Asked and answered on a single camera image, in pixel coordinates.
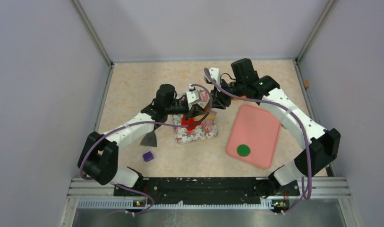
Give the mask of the red dough piece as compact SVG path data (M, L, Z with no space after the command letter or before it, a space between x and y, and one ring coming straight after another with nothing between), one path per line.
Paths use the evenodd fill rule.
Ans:
M198 121L195 121L193 118L186 119L185 116L182 116L182 118L181 118L181 125L186 126L187 131L194 130L200 124L201 123L199 123Z

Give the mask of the wooden rolling pin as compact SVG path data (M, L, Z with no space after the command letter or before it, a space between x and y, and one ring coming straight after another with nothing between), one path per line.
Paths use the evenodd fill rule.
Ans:
M193 120L196 122L214 121L216 118L216 115L217 115L217 112L210 111L208 114L201 114L201 115L195 116Z

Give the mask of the metal scraper wooden handle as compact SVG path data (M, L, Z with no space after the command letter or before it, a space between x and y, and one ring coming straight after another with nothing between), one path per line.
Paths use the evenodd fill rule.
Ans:
M157 147L157 137L154 131L147 133L140 142L140 146Z

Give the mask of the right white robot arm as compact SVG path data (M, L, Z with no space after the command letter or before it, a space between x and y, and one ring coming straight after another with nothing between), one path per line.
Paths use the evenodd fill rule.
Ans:
M227 83L218 68L204 69L213 106L226 109L231 99L255 102L276 117L303 149L292 161L272 172L268 188L281 195L288 184L302 177L313 177L337 158L341 134L326 129L300 110L270 76L259 77L248 58L231 64L234 80Z

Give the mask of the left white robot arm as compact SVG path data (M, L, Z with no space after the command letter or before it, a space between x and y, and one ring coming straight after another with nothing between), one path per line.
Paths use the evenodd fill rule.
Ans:
M119 167L119 152L136 139L165 125L169 115L190 113L199 98L193 86L177 97L173 85L160 85L155 98L134 118L111 131L93 131L87 136L77 164L81 177L93 179L101 185L121 184L129 194L140 194L143 189L140 174L129 167Z

